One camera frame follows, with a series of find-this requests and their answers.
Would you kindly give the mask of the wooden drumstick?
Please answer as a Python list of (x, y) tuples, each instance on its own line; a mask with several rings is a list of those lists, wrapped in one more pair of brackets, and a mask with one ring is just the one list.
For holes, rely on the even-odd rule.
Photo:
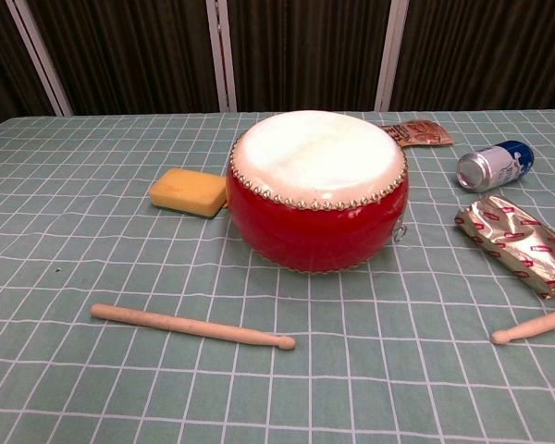
[(158, 328), (193, 336), (221, 339), (249, 345), (273, 346), (284, 351), (293, 350), (296, 346), (295, 339), (289, 336), (277, 336), (244, 327), (234, 327), (191, 318), (156, 314), (102, 303), (96, 303), (92, 306), (91, 315), (105, 320), (141, 327)]
[(506, 345), (513, 340), (527, 339), (555, 330), (555, 312), (525, 321), (505, 330), (497, 330), (490, 336), (492, 343)]

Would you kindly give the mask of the red drum with white skin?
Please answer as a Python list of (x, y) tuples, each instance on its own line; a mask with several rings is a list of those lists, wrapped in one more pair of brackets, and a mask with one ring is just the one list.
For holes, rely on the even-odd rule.
[(407, 161), (382, 128), (303, 110), (267, 117), (229, 152), (228, 209), (265, 259), (323, 273), (356, 266), (401, 227)]

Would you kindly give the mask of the yellow sponge block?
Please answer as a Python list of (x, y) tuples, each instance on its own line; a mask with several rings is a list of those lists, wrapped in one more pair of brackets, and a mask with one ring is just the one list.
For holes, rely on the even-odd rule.
[(170, 168), (149, 190), (152, 204), (196, 216), (213, 217), (227, 202), (222, 176)]

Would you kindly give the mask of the brown sauce pouch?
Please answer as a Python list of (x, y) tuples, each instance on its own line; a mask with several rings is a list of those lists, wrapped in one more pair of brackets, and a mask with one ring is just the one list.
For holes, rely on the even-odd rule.
[(400, 148), (412, 146), (447, 146), (453, 139), (438, 123), (425, 119), (380, 126)]

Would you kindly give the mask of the blue and white drink can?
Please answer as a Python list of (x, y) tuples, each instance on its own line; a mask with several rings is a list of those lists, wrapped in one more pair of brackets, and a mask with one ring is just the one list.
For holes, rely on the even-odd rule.
[(483, 192), (519, 179), (535, 161), (533, 150), (523, 142), (505, 141), (463, 155), (456, 177), (466, 190)]

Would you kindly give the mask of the green checked tablecloth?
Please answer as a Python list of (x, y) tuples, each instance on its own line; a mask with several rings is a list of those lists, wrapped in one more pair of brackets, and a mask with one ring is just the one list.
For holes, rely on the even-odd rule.
[[(257, 113), (0, 124), (0, 444), (555, 443), (555, 311), (454, 224), (458, 158), (530, 145), (501, 193), (555, 229), (555, 111), (437, 112), (407, 154), (406, 235), (327, 275), (251, 251), (227, 212), (152, 206), (171, 167), (221, 173)], [(96, 303), (295, 339), (293, 350), (141, 327)]]

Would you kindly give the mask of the gold foil wrapped packet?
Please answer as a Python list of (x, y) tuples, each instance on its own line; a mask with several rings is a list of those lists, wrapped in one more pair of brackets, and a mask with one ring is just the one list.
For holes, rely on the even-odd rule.
[(555, 231), (492, 194), (459, 211), (455, 224), (541, 298), (555, 296)]

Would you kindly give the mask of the white partition post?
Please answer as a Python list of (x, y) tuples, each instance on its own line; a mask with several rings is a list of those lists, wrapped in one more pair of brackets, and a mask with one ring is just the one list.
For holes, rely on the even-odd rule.
[(390, 0), (374, 110), (389, 110), (410, 0)]
[(47, 99), (58, 117), (74, 115), (27, 0), (5, 0)]
[(220, 112), (237, 112), (228, 0), (205, 0)]

